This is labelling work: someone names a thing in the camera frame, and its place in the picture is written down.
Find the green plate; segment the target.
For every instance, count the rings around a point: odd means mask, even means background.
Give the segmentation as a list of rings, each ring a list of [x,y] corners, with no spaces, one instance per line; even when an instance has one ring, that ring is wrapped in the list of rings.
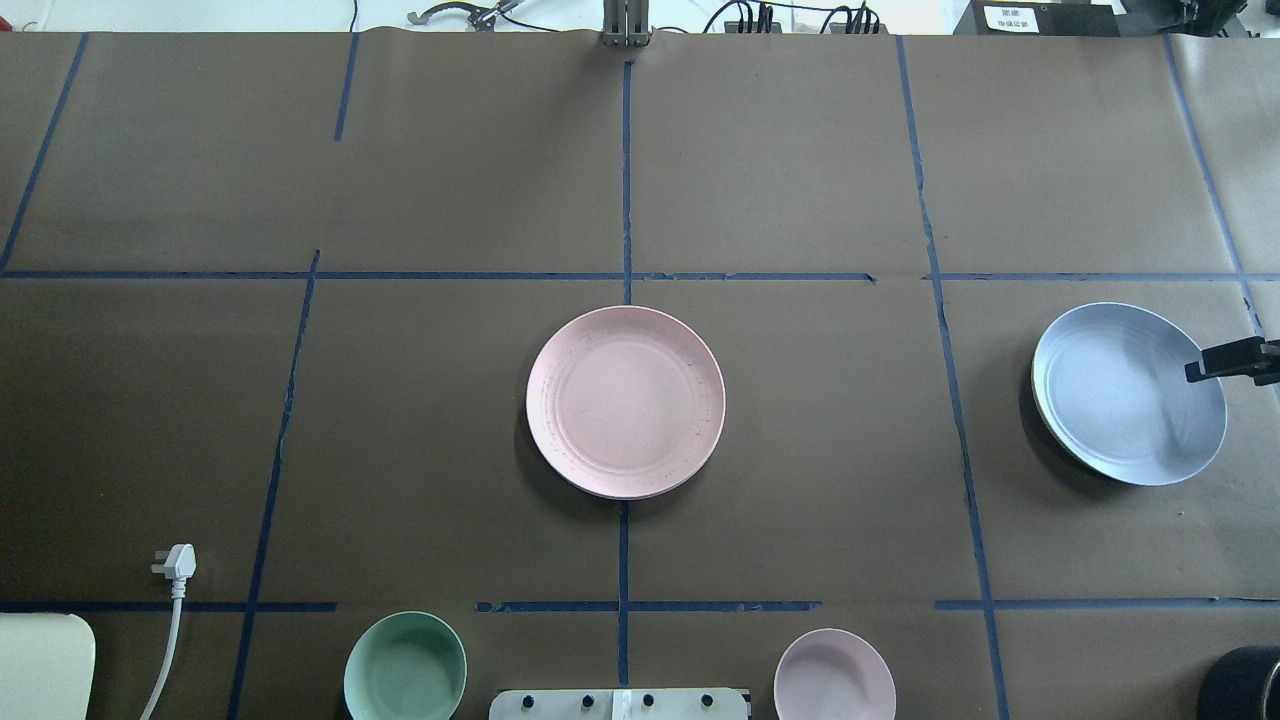
[[[1033,366],[1024,368],[1020,388],[1020,413],[1028,443],[1041,461],[1059,474],[1070,477],[1100,477],[1079,457],[1070,452],[1050,429],[1036,398]]]

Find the pink plate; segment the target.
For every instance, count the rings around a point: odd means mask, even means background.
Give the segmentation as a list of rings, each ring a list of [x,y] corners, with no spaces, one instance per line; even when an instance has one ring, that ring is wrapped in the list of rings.
[[[653,307],[600,307],[538,352],[525,410],[535,446],[571,486],[611,500],[652,498],[696,475],[727,415],[716,355]]]

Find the dark blue saucepan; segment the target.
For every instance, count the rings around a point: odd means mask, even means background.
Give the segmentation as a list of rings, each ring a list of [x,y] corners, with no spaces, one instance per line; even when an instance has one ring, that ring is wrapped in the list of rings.
[[[1197,719],[1279,719],[1279,647],[1251,644],[1217,659],[1199,685]]]

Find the black box with label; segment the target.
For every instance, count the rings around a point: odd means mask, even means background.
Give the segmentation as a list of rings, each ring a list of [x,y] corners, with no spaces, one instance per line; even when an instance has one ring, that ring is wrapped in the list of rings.
[[[1051,1],[969,1],[954,36],[1119,37],[1110,5]]]

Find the pink bowl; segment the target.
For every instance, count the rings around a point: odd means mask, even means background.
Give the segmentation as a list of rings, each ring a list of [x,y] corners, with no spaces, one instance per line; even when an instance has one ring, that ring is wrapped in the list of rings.
[[[837,628],[806,632],[781,655],[773,680],[780,719],[895,719],[888,664],[861,637]]]

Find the green bowl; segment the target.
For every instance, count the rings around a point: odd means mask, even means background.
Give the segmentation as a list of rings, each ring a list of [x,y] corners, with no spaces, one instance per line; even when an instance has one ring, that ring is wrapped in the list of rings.
[[[343,696],[352,719],[451,719],[468,661],[457,632],[422,611],[374,623],[346,662]]]

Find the cream white toaster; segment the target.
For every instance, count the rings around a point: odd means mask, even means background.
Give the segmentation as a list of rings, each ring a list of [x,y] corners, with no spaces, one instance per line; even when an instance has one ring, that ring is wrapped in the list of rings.
[[[90,624],[61,612],[1,615],[1,717],[86,719],[96,639]]]

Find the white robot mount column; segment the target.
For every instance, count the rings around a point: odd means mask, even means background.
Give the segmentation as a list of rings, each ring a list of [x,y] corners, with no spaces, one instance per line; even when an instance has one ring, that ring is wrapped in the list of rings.
[[[751,719],[748,691],[728,687],[502,691],[489,719]]]

